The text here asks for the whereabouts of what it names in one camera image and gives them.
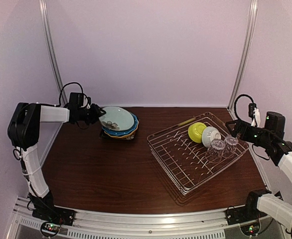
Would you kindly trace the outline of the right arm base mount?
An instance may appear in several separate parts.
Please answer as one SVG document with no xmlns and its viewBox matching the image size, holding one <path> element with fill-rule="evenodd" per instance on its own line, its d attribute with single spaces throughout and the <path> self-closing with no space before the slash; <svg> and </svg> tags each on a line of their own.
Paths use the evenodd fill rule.
<svg viewBox="0 0 292 239">
<path fill-rule="evenodd" d="M 259 211 L 248 212 L 246 206 L 233 207 L 229 206 L 225 211 L 225 216 L 228 225 L 241 224 L 249 221 L 255 221 L 267 214 Z"/>
</svg>

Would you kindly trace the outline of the white grid pattern bowl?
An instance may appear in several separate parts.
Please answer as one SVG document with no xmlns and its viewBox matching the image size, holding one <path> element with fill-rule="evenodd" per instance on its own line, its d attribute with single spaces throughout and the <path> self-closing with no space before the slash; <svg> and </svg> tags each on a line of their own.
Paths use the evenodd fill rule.
<svg viewBox="0 0 292 239">
<path fill-rule="evenodd" d="M 208 148 L 211 145 L 211 142 L 215 139 L 221 139 L 221 133 L 215 127 L 208 126 L 204 129 L 202 133 L 202 144 Z"/>
</svg>

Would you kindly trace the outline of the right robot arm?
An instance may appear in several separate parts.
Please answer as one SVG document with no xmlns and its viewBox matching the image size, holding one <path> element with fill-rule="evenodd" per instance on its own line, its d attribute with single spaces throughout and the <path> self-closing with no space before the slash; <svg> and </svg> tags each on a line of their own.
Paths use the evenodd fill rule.
<svg viewBox="0 0 292 239">
<path fill-rule="evenodd" d="M 285 141 L 285 117 L 276 112 L 267 112 L 263 128 L 253 126 L 241 119 L 225 123 L 233 137 L 252 143 L 265 150 L 270 160 L 283 172 L 292 183 L 292 143 Z M 242 208 L 242 216 L 252 220 L 259 213 L 271 216 L 283 225 L 292 238 L 292 205 L 279 199 L 267 190 L 257 190 L 249 193 L 246 205 Z"/>
</svg>

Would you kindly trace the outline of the pale green flower plate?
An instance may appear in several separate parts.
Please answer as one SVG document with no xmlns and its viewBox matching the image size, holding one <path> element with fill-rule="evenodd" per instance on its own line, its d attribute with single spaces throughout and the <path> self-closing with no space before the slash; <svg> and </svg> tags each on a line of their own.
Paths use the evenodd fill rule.
<svg viewBox="0 0 292 239">
<path fill-rule="evenodd" d="M 125 131 L 133 127 L 135 120 L 133 115 L 120 107 L 104 107 L 106 112 L 99 120 L 103 127 L 114 131 Z"/>
</svg>

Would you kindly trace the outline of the lime green bowl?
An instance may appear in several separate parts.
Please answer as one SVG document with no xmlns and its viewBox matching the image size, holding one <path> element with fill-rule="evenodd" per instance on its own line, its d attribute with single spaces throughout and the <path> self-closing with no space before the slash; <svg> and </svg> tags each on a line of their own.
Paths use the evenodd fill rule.
<svg viewBox="0 0 292 239">
<path fill-rule="evenodd" d="M 202 122 L 195 122 L 188 128 L 188 136 L 195 143 L 202 143 L 202 134 L 207 126 Z"/>
</svg>

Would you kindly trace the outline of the black square floral plate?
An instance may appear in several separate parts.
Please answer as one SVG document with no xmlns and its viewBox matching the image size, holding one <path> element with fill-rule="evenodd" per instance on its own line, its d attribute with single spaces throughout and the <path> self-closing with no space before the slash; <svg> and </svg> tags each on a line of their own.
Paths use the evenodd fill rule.
<svg viewBox="0 0 292 239">
<path fill-rule="evenodd" d="M 130 135 L 124 135 L 121 137 L 109 136 L 104 130 L 101 130 L 99 137 L 102 139 L 116 140 L 116 141 L 133 141 L 136 136 L 136 132 L 133 132 Z"/>
</svg>

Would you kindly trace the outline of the clear glass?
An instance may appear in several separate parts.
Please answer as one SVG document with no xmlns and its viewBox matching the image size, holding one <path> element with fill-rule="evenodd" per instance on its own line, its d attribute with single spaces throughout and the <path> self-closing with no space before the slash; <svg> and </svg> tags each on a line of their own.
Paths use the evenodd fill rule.
<svg viewBox="0 0 292 239">
<path fill-rule="evenodd" d="M 225 148 L 222 152 L 222 156 L 225 158 L 233 157 L 237 149 L 237 146 L 239 144 L 238 139 L 236 137 L 228 135 L 225 137 L 224 143 L 225 143 Z"/>
<path fill-rule="evenodd" d="M 225 149 L 225 142 L 221 139 L 214 139 L 208 147 L 205 158 L 209 163 L 219 163 Z"/>
</svg>

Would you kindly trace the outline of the blue polka dot plate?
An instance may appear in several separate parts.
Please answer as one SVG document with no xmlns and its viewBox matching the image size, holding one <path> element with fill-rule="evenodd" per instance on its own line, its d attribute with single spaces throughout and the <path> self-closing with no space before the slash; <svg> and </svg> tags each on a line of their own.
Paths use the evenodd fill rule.
<svg viewBox="0 0 292 239">
<path fill-rule="evenodd" d="M 115 121 L 108 121 L 107 126 L 102 128 L 114 130 L 114 131 L 125 131 L 130 129 L 138 128 L 139 120 L 136 115 L 131 112 L 125 113 L 123 116 L 115 118 Z"/>
</svg>

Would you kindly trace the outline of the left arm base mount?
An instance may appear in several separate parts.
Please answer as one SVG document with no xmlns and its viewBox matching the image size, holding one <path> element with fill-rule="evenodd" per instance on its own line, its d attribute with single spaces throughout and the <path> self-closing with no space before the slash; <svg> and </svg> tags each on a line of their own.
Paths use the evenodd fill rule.
<svg viewBox="0 0 292 239">
<path fill-rule="evenodd" d="M 73 225 L 75 211 L 55 206 L 53 195 L 50 191 L 44 198 L 37 197 L 32 194 L 29 195 L 34 206 L 32 211 L 33 217 L 52 222 L 54 224 L 67 226 Z"/>
</svg>

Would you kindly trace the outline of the yellow polka dot plate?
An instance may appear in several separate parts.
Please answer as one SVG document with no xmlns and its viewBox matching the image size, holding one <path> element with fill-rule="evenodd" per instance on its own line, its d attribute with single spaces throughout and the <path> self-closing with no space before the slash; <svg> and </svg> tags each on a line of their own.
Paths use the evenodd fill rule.
<svg viewBox="0 0 292 239">
<path fill-rule="evenodd" d="M 106 128 L 102 128 L 103 132 L 114 139 L 130 139 L 133 138 L 138 131 L 137 128 L 125 130 L 125 131 L 114 131 Z"/>
</svg>

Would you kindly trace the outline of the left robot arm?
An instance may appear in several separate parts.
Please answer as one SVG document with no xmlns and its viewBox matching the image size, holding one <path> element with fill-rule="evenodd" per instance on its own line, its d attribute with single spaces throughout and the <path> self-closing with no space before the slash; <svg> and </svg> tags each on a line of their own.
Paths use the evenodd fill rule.
<svg viewBox="0 0 292 239">
<path fill-rule="evenodd" d="M 94 124 L 105 115 L 97 104 L 89 106 L 68 105 L 57 107 L 38 103 L 19 103 L 9 123 L 7 134 L 18 152 L 22 174 L 25 177 L 32 202 L 39 204 L 38 211 L 47 221 L 58 217 L 53 206 L 53 196 L 45 182 L 38 159 L 37 143 L 42 122 L 76 123 L 83 121 Z"/>
</svg>

